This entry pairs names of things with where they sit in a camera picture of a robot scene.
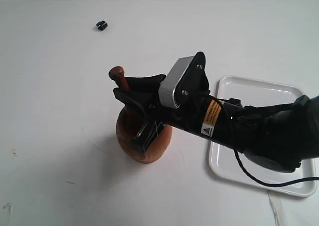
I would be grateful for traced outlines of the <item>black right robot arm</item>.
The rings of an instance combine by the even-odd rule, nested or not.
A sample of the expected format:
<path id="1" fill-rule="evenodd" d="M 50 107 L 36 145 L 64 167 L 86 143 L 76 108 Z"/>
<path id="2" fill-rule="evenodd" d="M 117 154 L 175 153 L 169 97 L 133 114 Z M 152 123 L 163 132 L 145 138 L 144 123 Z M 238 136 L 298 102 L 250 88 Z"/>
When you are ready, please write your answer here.
<path id="1" fill-rule="evenodd" d="M 169 143 L 173 126 L 244 154 L 252 162 L 291 173 L 302 160 L 319 155 L 319 100 L 305 95 L 282 105 L 242 106 L 239 99 L 210 95 L 205 73 L 185 76 L 178 83 L 178 108 L 160 102 L 159 89 L 167 76 L 125 77 L 112 73 L 116 99 L 124 103 L 117 121 L 121 146 L 134 159 L 154 159 Z"/>

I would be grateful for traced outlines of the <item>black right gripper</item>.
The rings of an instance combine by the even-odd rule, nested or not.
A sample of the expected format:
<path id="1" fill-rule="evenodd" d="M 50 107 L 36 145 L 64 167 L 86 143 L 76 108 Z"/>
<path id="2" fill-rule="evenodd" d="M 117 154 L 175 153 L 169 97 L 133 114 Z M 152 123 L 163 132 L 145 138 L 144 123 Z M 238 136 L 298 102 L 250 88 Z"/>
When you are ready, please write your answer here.
<path id="1" fill-rule="evenodd" d="M 146 152 L 151 143 L 160 137 L 165 126 L 173 126 L 196 136 L 213 140 L 214 126 L 205 123 L 208 107 L 214 103 L 212 96 L 192 97 L 178 109 L 161 106 L 157 101 L 150 103 L 150 95 L 158 97 L 165 74 L 149 77 L 125 77 L 129 90 L 114 88 L 114 97 L 132 109 L 141 119 L 142 125 L 134 138 L 133 145 L 140 152 Z"/>

